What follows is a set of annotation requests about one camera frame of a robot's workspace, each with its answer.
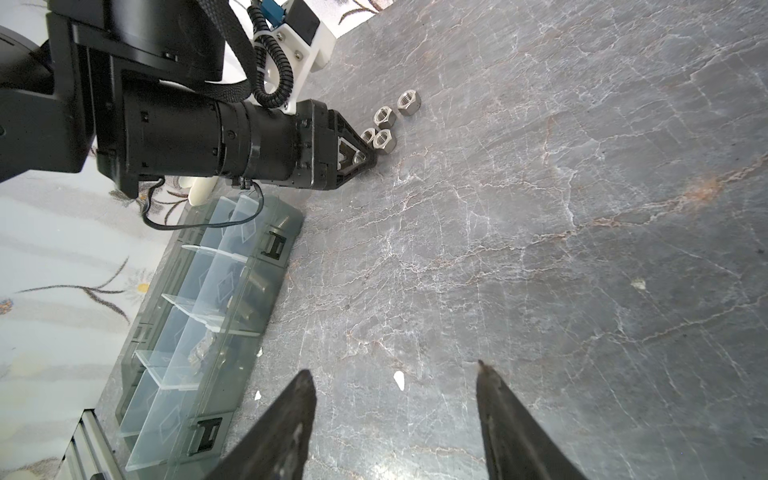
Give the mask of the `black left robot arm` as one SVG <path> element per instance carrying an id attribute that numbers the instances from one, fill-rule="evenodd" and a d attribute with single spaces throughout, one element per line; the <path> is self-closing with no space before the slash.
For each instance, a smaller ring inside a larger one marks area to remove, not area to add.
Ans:
<path id="1" fill-rule="evenodd" d="M 1 177 L 77 173 L 127 197 L 167 176 L 334 190 L 377 154 L 298 95 L 333 34 L 302 1 L 52 1 L 48 38 L 1 32 Z"/>

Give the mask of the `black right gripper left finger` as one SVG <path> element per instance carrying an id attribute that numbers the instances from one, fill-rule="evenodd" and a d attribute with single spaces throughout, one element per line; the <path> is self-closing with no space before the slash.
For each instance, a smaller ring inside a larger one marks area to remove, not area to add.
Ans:
<path id="1" fill-rule="evenodd" d="M 301 480 L 309 456 L 316 405 L 311 372 L 301 370 L 207 477 Z"/>

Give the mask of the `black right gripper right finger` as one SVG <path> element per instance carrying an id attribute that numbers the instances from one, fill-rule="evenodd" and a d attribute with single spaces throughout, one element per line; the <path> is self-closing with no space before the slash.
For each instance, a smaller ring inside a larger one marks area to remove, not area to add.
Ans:
<path id="1" fill-rule="evenodd" d="M 585 479 L 500 374 L 483 361 L 478 362 L 476 400 L 491 479 Z"/>

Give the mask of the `dark metal clip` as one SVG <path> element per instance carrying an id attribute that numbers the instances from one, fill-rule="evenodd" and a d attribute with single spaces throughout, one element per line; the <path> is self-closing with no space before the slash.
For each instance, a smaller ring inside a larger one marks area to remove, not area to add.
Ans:
<path id="1" fill-rule="evenodd" d="M 194 375 L 203 369 L 215 340 L 215 337 L 204 337 L 190 351 L 187 360 Z"/>

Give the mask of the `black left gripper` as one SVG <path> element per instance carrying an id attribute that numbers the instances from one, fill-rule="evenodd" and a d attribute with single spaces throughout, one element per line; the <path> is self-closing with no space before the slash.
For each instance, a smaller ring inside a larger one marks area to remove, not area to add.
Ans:
<path id="1" fill-rule="evenodd" d="M 293 115 L 249 102 L 217 104 L 218 175 L 296 189 L 335 190 L 376 166 L 378 155 L 337 111 L 305 100 Z M 352 166 L 356 151 L 367 155 Z"/>

